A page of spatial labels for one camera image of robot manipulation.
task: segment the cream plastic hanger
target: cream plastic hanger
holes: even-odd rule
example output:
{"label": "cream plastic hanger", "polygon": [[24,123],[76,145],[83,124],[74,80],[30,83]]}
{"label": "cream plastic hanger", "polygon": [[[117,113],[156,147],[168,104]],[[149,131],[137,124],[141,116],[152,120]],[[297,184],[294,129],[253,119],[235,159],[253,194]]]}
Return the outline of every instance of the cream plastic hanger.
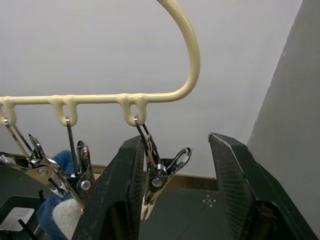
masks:
{"label": "cream plastic hanger", "polygon": [[158,0],[158,2],[169,12],[179,26],[188,49],[190,71],[185,84],[180,89],[166,93],[3,96],[0,97],[0,107],[4,106],[7,114],[7,121],[5,120],[3,112],[0,111],[0,125],[4,125],[5,122],[8,122],[10,126],[16,124],[16,105],[51,104],[58,121],[62,125],[67,126],[66,116],[63,111],[63,106],[66,105],[69,110],[70,125],[74,126],[78,120],[78,104],[118,103],[122,107],[123,116],[126,122],[135,127],[135,116],[131,113],[131,105],[136,105],[138,107],[138,121],[139,125],[142,125],[146,120],[146,107],[148,103],[174,102],[187,96],[195,87],[200,73],[200,53],[197,38],[184,10],[178,4],[177,0]]}

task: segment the white fabric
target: white fabric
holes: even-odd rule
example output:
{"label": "white fabric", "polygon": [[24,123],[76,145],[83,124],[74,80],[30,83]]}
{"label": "white fabric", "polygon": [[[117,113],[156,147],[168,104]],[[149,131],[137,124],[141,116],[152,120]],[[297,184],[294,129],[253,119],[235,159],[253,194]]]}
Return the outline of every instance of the white fabric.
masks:
{"label": "white fabric", "polygon": [[72,239],[82,210],[74,198],[55,206],[52,212],[53,220],[68,240]]}

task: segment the white label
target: white label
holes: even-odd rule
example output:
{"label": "white label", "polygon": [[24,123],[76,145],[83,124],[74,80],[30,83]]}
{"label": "white label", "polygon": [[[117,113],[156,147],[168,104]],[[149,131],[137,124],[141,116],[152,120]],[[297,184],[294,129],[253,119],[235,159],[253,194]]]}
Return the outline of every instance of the white label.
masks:
{"label": "white label", "polygon": [[33,208],[14,207],[6,216],[5,220],[0,224],[0,230],[19,232],[23,227],[18,222],[21,219],[25,224],[29,221],[35,212]]}

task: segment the dark floor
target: dark floor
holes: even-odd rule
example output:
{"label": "dark floor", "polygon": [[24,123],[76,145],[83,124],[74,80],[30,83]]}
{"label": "dark floor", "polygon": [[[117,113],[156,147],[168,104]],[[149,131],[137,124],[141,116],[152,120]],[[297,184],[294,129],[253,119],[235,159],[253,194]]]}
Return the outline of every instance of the dark floor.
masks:
{"label": "dark floor", "polygon": [[[38,197],[41,189],[45,197],[49,194],[48,188],[8,167],[0,167],[0,182],[0,206],[13,195]],[[151,217],[141,223],[139,239],[225,240],[227,234],[218,192],[170,188],[158,199]]]}

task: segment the blue fabric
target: blue fabric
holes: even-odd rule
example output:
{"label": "blue fabric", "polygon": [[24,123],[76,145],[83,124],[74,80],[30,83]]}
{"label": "blue fabric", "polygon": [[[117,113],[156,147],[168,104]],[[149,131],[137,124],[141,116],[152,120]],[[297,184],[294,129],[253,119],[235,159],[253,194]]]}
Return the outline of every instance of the blue fabric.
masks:
{"label": "blue fabric", "polygon": [[[56,156],[53,157],[53,160],[55,160],[66,173],[71,174],[74,172],[72,155],[70,151],[64,150],[62,152],[59,152]],[[59,203],[71,198],[72,196],[70,195],[70,193],[65,195],[64,197],[59,197],[51,192],[49,198],[41,204],[39,210],[36,213],[38,223],[40,224],[41,228],[50,235],[51,240],[67,240],[64,234],[55,224],[52,212]]]}

